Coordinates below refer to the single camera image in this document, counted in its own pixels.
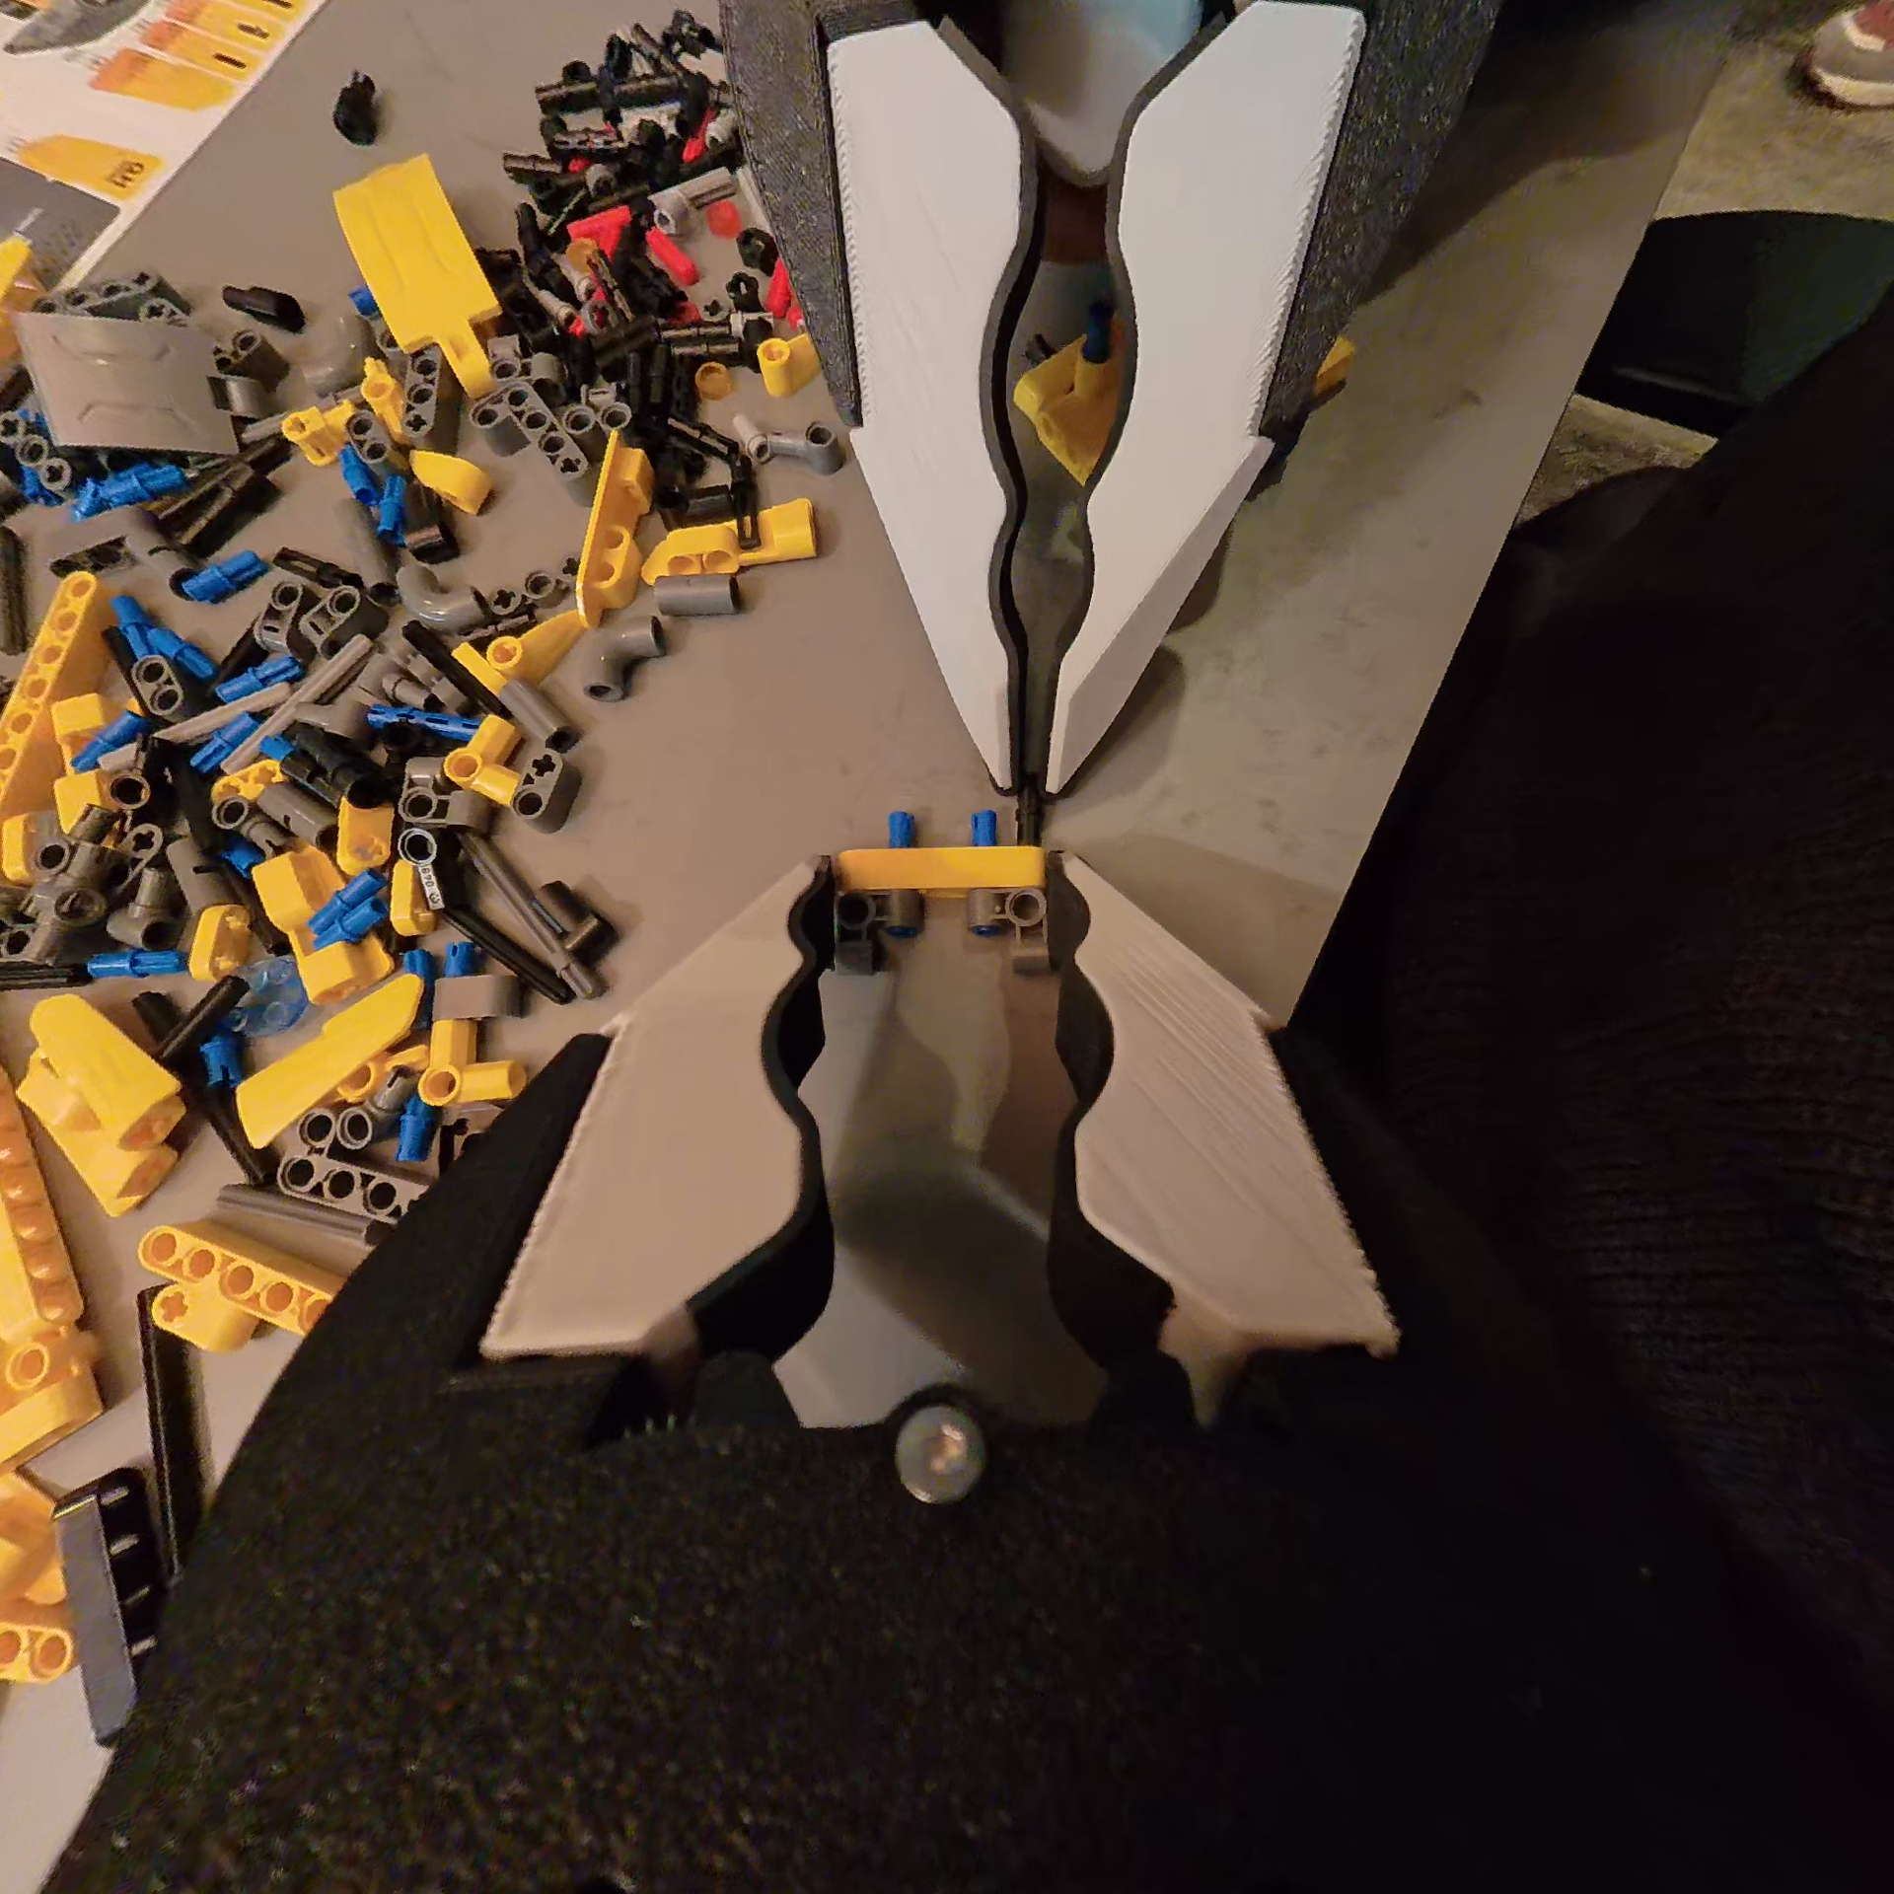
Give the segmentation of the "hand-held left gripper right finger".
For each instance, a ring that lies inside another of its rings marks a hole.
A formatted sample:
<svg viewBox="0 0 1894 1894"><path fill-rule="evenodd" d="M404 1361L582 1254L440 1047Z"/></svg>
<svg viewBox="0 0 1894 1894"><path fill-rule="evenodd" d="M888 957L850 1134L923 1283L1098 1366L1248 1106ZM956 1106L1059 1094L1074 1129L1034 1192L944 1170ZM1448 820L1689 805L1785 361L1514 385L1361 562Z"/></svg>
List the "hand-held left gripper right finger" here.
<svg viewBox="0 0 1894 1894"><path fill-rule="evenodd" d="M1057 1136L1049 1289L1107 1377L1158 1361L1202 1423L1256 1358L1394 1359L1401 1329L1233 982L1076 853L1049 864Z"/></svg>

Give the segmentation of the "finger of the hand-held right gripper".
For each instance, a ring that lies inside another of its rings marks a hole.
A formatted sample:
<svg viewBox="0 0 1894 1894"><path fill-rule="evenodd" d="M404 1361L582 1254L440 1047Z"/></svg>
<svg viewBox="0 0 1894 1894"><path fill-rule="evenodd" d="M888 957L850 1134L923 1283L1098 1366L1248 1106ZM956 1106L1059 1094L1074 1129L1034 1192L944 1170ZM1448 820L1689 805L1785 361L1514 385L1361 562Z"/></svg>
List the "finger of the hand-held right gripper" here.
<svg viewBox="0 0 1894 1894"><path fill-rule="evenodd" d="M1272 457L1263 409L1366 21L1252 4L1137 94L1107 189L1120 413L1081 496L1088 588L1061 634L1043 790L1067 792Z"/></svg>
<svg viewBox="0 0 1894 1894"><path fill-rule="evenodd" d="M1000 354L1034 249L1034 143L948 24L828 47L844 276L859 378L853 448L954 709L1000 792L1023 743L1009 546L1023 475Z"/></svg>

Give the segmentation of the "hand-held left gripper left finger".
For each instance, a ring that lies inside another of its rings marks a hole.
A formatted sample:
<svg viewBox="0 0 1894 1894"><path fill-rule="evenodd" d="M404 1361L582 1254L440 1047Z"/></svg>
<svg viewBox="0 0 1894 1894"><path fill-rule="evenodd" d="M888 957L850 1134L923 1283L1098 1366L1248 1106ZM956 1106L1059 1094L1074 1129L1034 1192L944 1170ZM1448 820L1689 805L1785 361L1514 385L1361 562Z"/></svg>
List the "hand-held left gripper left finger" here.
<svg viewBox="0 0 1894 1894"><path fill-rule="evenodd" d="M829 859L795 864L606 1032L484 1337L487 1361L778 1361L836 1275L821 1134Z"/></svg>

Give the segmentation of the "yellow beam with blue pins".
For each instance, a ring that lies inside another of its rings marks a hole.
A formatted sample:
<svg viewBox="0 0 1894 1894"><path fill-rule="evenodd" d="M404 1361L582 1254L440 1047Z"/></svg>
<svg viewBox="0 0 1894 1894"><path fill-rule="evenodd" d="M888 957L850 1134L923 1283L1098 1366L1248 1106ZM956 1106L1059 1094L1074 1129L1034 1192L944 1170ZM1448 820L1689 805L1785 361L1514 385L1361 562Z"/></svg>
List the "yellow beam with blue pins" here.
<svg viewBox="0 0 1894 1894"><path fill-rule="evenodd" d="M959 903L964 929L998 940L1016 976L1049 974L1050 856L1036 844L1003 844L998 816L973 811L964 844L919 844L910 811L893 811L886 844L828 859L835 885L835 967L873 976L890 940L923 934L930 907Z"/></svg>

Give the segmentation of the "yellow curved panel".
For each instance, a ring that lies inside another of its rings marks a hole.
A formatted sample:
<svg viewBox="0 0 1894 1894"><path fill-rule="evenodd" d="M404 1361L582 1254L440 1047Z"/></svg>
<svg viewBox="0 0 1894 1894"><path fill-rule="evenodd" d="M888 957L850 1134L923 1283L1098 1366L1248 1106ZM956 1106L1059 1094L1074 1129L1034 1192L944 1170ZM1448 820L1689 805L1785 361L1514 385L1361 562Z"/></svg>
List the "yellow curved panel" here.
<svg viewBox="0 0 1894 1894"><path fill-rule="evenodd" d="M503 316L433 161L405 159L333 195L337 223L395 346L437 347L467 395L493 390L487 339Z"/></svg>

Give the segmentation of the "person's dark knit clothing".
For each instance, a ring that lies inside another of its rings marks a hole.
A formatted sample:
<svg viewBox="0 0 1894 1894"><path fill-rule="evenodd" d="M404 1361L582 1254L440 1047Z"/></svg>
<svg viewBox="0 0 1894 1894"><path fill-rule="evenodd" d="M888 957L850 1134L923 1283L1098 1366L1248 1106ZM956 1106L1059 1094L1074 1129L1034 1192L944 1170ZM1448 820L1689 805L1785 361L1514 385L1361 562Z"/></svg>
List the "person's dark knit clothing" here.
<svg viewBox="0 0 1894 1894"><path fill-rule="evenodd" d="M1890 299L1475 643L1284 1032L1350 1872L1890 1890Z"/></svg>

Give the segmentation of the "pile of toy building parts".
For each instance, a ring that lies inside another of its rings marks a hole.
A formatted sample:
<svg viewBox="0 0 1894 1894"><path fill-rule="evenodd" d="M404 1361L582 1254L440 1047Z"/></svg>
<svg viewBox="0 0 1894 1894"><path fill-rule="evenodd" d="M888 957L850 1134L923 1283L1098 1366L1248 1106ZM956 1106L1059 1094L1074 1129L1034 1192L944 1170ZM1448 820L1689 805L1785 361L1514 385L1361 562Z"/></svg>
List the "pile of toy building parts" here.
<svg viewBox="0 0 1894 1894"><path fill-rule="evenodd" d="M44 1452L104 1417L101 1349L44 1189L145 1210L194 1128L251 1199L373 1241L525 1087L482 1055L535 994L600 992L608 918L504 842L559 832L584 731L667 632L819 547L764 466L836 430L717 413L819 378L744 168L722 18L629 21L537 85L504 153L493 390L405 354L363 285L318 310L163 276L43 289L5 240L5 1684L79 1678L125 1728L198 1523L196 1355L304 1337L341 1279L224 1225L138 1237L154 1476L53 1500ZM60 446L21 314L192 325L231 455Z"/></svg>

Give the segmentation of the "black chair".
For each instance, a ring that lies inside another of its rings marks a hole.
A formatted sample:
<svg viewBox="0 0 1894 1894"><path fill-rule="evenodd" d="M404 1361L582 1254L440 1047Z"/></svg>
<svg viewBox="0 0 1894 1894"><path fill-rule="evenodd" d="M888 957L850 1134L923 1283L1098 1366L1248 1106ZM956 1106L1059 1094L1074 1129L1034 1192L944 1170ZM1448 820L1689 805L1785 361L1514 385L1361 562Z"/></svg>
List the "black chair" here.
<svg viewBox="0 0 1894 1894"><path fill-rule="evenodd" d="M1868 319L1891 223L1726 210L1646 228L1576 392L1725 435Z"/></svg>

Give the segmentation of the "printed instruction sheet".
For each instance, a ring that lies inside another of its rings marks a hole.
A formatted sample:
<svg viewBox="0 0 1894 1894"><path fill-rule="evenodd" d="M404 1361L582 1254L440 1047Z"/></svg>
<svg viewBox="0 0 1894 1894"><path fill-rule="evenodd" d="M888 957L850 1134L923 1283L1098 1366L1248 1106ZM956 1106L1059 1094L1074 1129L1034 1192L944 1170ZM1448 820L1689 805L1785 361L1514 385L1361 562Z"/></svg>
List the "printed instruction sheet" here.
<svg viewBox="0 0 1894 1894"><path fill-rule="evenodd" d="M94 267L318 3L5 3L1 235L43 289Z"/></svg>

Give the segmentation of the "grey curved panel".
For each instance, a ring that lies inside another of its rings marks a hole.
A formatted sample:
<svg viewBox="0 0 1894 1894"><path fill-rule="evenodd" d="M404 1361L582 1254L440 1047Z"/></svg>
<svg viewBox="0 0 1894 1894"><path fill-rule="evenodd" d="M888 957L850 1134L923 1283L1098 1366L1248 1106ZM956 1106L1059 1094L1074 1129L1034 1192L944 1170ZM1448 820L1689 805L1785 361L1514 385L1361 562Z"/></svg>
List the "grey curved panel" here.
<svg viewBox="0 0 1894 1894"><path fill-rule="evenodd" d="M21 314L18 352L60 446L231 455L216 346L186 323Z"/></svg>

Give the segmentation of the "yellow frame assembly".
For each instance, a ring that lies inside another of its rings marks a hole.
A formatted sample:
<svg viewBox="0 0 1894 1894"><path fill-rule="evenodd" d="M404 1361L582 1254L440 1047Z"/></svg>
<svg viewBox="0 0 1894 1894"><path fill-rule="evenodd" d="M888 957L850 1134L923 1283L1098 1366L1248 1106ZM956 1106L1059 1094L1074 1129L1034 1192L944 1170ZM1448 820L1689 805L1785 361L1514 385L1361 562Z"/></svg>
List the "yellow frame assembly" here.
<svg viewBox="0 0 1894 1894"><path fill-rule="evenodd" d="M1205 508L1256 482L1272 457L1263 409L1284 341L1273 290L1151 289L1114 323L1105 356L1071 343L1014 385L1052 461L1081 473L1096 511L1132 502Z"/></svg>

